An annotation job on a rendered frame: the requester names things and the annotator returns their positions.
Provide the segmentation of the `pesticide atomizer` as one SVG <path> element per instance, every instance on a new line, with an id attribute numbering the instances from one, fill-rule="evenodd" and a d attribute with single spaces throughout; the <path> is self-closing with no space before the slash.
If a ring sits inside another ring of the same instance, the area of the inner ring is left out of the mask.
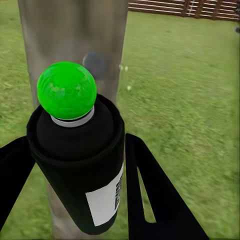
<path id="1" fill-rule="evenodd" d="M 30 154 L 74 223 L 91 236 L 114 224 L 124 171 L 125 122 L 95 82 L 109 73 L 98 52 L 88 52 L 82 65 L 52 64 L 39 77 L 40 107 L 27 124 Z"/>

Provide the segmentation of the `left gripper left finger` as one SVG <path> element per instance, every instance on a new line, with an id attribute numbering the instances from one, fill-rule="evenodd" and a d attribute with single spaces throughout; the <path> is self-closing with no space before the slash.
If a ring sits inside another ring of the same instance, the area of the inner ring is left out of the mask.
<path id="1" fill-rule="evenodd" d="M 35 162 L 26 136 L 0 148 L 0 231 Z"/>

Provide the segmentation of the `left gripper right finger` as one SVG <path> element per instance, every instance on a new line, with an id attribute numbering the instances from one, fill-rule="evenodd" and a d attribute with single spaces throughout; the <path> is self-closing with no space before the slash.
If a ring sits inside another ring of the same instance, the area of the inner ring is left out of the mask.
<path id="1" fill-rule="evenodd" d="M 125 134 L 129 240 L 210 240 L 145 142 Z M 145 220 L 139 168 L 156 222 Z"/>

